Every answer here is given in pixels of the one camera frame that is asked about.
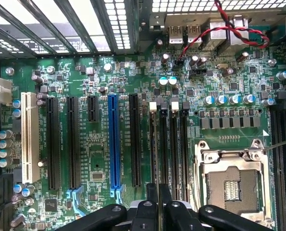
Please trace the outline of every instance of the white pci slot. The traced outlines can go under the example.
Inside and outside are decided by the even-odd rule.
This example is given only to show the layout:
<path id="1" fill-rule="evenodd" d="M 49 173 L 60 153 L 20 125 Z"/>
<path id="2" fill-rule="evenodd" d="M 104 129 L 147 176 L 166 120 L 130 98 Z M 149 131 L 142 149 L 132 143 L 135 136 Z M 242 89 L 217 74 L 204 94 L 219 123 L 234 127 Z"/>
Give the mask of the white pci slot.
<path id="1" fill-rule="evenodd" d="M 21 144 L 22 183 L 34 183 L 40 179 L 39 161 L 39 113 L 36 94 L 21 93 Z"/>

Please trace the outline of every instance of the motherboard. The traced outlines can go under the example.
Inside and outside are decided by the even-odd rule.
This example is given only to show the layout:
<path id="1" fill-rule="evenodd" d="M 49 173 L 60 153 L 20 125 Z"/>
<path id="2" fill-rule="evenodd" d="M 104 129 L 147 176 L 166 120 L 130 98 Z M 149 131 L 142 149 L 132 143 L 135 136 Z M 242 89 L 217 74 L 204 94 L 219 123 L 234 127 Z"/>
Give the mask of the motherboard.
<path id="1" fill-rule="evenodd" d="M 14 175 L 22 230 L 129 208 L 150 182 L 195 211 L 217 205 L 277 230 L 274 157 L 262 150 L 269 107 L 286 101 L 286 44 L 240 56 L 191 49 L 180 65 L 181 51 L 2 62 L 13 100 L 2 129 L 13 135 L 0 166 Z"/>

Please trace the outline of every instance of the black pcie slot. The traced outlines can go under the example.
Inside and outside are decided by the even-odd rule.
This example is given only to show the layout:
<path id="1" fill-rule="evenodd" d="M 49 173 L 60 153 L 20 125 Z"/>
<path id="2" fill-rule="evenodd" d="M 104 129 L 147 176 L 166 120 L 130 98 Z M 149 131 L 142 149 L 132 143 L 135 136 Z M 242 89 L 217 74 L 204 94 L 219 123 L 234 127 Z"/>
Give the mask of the black pcie slot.
<path id="1" fill-rule="evenodd" d="M 141 131 L 137 94 L 129 94 L 132 186 L 141 186 Z"/>
<path id="2" fill-rule="evenodd" d="M 189 202 L 188 194 L 188 153 L 187 153 L 187 114 L 180 111 L 180 136 L 181 136 L 181 166 L 182 166 L 182 184 L 183 200 Z"/>
<path id="3" fill-rule="evenodd" d="M 286 110 L 271 107 L 272 144 L 286 141 Z M 273 149 L 276 214 L 279 230 L 286 230 L 286 145 Z"/>
<path id="4" fill-rule="evenodd" d="M 153 114 L 149 114 L 149 135 L 150 135 L 150 170 L 151 170 L 151 183 L 156 181 L 155 173 L 155 153 L 154 153 L 154 126 Z"/>
<path id="5" fill-rule="evenodd" d="M 166 115 L 160 114 L 161 183 L 168 184 L 167 166 L 167 122 Z"/>
<path id="6" fill-rule="evenodd" d="M 76 97 L 67 97 L 67 136 L 69 189 L 78 189 L 81 185 L 81 165 L 79 101 Z"/>
<path id="7" fill-rule="evenodd" d="M 87 97 L 87 116 L 89 122 L 99 122 L 99 102 L 95 95 Z"/>
<path id="8" fill-rule="evenodd" d="M 178 191 L 178 140 L 177 140 L 177 117 L 170 112 L 170 136 L 171 136 L 171 162 L 172 162 L 172 197 L 179 200 Z"/>
<path id="9" fill-rule="evenodd" d="M 47 98 L 46 101 L 49 190 L 58 190 L 61 187 L 59 104 L 57 98 Z"/>

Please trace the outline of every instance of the blue pcie slot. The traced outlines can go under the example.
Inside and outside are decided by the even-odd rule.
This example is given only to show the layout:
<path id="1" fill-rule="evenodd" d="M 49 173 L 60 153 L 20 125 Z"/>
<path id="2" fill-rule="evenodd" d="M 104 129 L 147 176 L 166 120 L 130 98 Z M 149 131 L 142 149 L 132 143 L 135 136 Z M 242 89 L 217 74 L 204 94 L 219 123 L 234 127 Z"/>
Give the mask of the blue pcie slot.
<path id="1" fill-rule="evenodd" d="M 119 133 L 119 111 L 118 96 L 109 95 L 109 144 L 110 144 L 110 177 L 111 197 L 120 202 L 121 185 L 121 159 L 120 159 L 120 133 Z"/>

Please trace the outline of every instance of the green circuit board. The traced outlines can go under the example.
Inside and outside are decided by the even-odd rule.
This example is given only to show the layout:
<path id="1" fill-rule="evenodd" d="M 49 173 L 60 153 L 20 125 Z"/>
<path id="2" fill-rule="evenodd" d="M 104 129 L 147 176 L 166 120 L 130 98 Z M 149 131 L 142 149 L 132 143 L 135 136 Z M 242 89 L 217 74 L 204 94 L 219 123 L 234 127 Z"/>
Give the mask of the green circuit board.
<path id="1" fill-rule="evenodd" d="M 110 158 L 109 158 L 109 130 L 108 130 L 108 95 L 116 94 L 119 100 L 120 122 L 120 146 L 121 146 L 121 183 L 122 205 L 129 207 L 134 200 L 146 198 L 146 184 L 152 182 L 150 164 L 150 133 L 149 133 L 149 107 L 148 103 L 155 98 L 162 98 L 168 103 L 171 98 L 178 98 L 179 104 L 190 103 L 189 116 L 187 119 L 187 143 L 188 143 L 188 184 L 190 185 L 191 205 L 194 204 L 193 191 L 193 159 L 195 145 L 205 140 L 212 149 L 236 149 L 248 148 L 254 138 L 260 139 L 264 146 L 271 145 L 271 127 L 268 107 L 261 104 L 261 91 L 265 89 L 270 98 L 278 90 L 286 89 L 286 82 L 279 82 L 275 75 L 286 70 L 286 45 L 281 49 L 270 47 L 265 50 L 256 48 L 246 49 L 249 59 L 237 63 L 235 56 L 217 57 L 214 52 L 188 51 L 187 56 L 193 54 L 204 56 L 208 59 L 204 68 L 208 70 L 203 78 L 189 78 L 188 63 L 178 71 L 172 71 L 171 62 L 161 65 L 160 59 L 164 52 L 174 60 L 180 54 L 180 50 L 162 49 L 156 50 L 151 47 L 146 53 L 127 56 L 101 56 L 101 57 L 76 57 L 76 58 L 48 58 L 36 60 L 5 60 L 2 64 L 2 78 L 13 82 L 13 99 L 20 99 L 21 92 L 35 92 L 35 83 L 31 80 L 35 70 L 41 71 L 41 76 L 46 80 L 49 87 L 49 96 L 59 101 L 60 109 L 60 136 L 61 136 L 61 188 L 58 191 L 48 190 L 48 171 L 46 167 L 41 169 L 41 179 L 35 182 L 34 204 L 25 205 L 24 201 L 15 205 L 16 214 L 26 216 L 26 225 L 23 230 L 37 230 L 40 222 L 46 224 L 46 230 L 55 230 L 65 224 L 78 219 L 80 216 L 73 209 L 72 200 L 67 197 L 68 170 L 67 159 L 67 119 L 66 97 L 73 96 L 79 99 L 79 134 L 80 134 L 80 157 L 81 157 L 81 185 L 83 192 L 80 194 L 81 204 L 79 208 L 85 214 L 93 212 L 103 206 L 113 204 L 116 198 L 110 196 Z M 270 67 L 268 60 L 277 59 L 277 65 Z M 105 64 L 111 64 L 110 72 L 104 71 Z M 217 64 L 229 64 L 235 69 L 233 75 L 222 76 L 222 70 L 217 69 Z M 80 66 L 93 67 L 95 74 L 91 79 L 86 74 L 80 73 Z M 46 72 L 48 66 L 55 67 L 55 73 L 49 75 Z M 12 67 L 15 71 L 13 76 L 7 76 L 5 69 Z M 160 77 L 176 77 L 177 84 L 174 87 L 159 87 Z M 105 87 L 106 93 L 99 93 L 99 87 Z M 132 187 L 131 152 L 130 152 L 130 125 L 129 125 L 129 102 L 128 94 L 137 93 L 140 105 L 140 129 L 141 129 L 141 187 Z M 237 105 L 213 104 L 206 107 L 203 99 L 206 96 L 239 95 L 248 94 L 255 96 L 252 104 L 240 103 Z M 87 120 L 87 96 L 96 95 L 99 98 L 99 122 L 90 123 Z M 147 102 L 147 110 L 142 107 L 143 98 Z M 2 128 L 12 129 L 14 108 L 4 106 L 2 109 Z M 47 156 L 46 145 L 46 109 L 39 108 L 39 131 L 40 131 L 40 157 Z M 200 119 L 220 117 L 257 116 L 260 126 L 253 128 L 223 128 L 201 129 Z M 167 142 L 158 135 L 158 143 Z M 21 139 L 15 136 L 13 140 L 14 156 L 21 158 Z M 269 158 L 269 180 L 272 210 L 272 228 L 276 229 L 275 195 L 273 184 L 273 157 Z M 12 165 L 6 169 L 12 172 L 20 168 L 20 164 Z M 93 179 L 93 173 L 101 173 L 102 178 Z M 48 199 L 56 199 L 53 210 L 47 209 Z M 262 207 L 262 199 L 257 198 L 259 207 Z"/>

